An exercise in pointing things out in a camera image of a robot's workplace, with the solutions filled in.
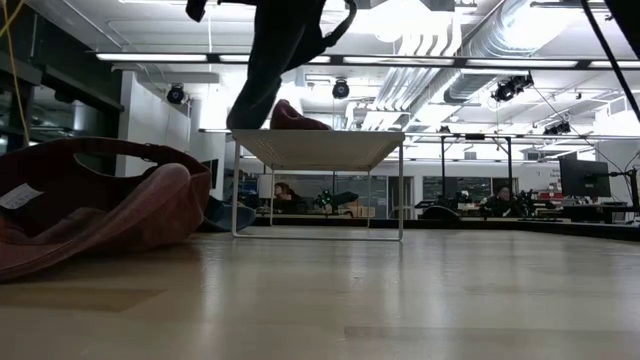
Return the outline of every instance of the platform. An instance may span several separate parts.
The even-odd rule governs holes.
[[[232,233],[237,238],[270,238],[268,235],[239,234],[236,231],[238,207],[238,183],[240,178],[240,149],[244,147],[275,173],[282,170],[298,171],[352,171],[366,172],[371,189],[371,170],[378,166],[396,148],[398,151],[398,176],[403,177],[404,133],[364,131],[312,131],[312,130],[236,130]],[[403,206],[402,187],[399,188],[399,206]],[[358,240],[400,241],[403,230],[403,213],[400,212],[397,238],[362,238]],[[336,237],[307,237],[313,240],[335,240]]]

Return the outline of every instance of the ceiling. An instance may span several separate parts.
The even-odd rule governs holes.
[[[473,13],[460,15],[462,36],[467,35],[500,1],[477,0],[478,8]],[[47,19],[71,33],[79,40],[99,51],[138,52],[218,52],[248,54],[253,37],[252,7],[238,5],[214,6],[208,8],[208,16],[202,23],[187,18],[183,6],[138,3],[123,3],[122,0],[27,0],[27,3]],[[576,13],[577,20],[566,26],[560,34],[539,49],[534,57],[556,58],[604,58],[604,53],[583,14]],[[342,0],[328,0],[323,15],[322,27],[330,31],[344,17]],[[634,53],[622,36],[615,22],[599,17],[599,23],[614,53],[619,58],[634,58]],[[331,54],[396,54],[401,41],[388,43],[378,40],[373,33],[349,31]],[[161,81],[166,75],[175,73],[217,73],[220,86],[234,98],[245,78],[243,65],[148,65],[140,72],[142,81],[154,79],[160,87],[168,86]],[[310,87],[305,82],[308,76],[322,75],[331,79],[347,79],[354,99],[375,97],[389,73],[389,68],[358,66],[304,66],[284,75],[284,82],[305,84],[300,91],[301,104],[305,113],[333,113],[345,115],[349,101],[337,101],[331,97],[332,83],[315,83]],[[633,89],[640,90],[640,72],[627,72],[627,80]],[[526,96],[495,109],[487,98],[487,93],[478,93],[474,99],[451,115],[457,120],[454,127],[475,124],[473,131],[495,131],[513,124],[532,124],[553,116],[556,111],[580,108],[572,121],[588,126],[594,122],[593,110],[606,104],[590,99],[620,94],[620,84],[612,71],[534,71],[532,76],[536,88],[549,101],[544,102],[534,90],[527,90]],[[206,97],[209,84],[185,84],[187,91],[198,97]],[[441,122],[452,124],[450,116],[431,121],[430,114],[414,119],[423,123]]]

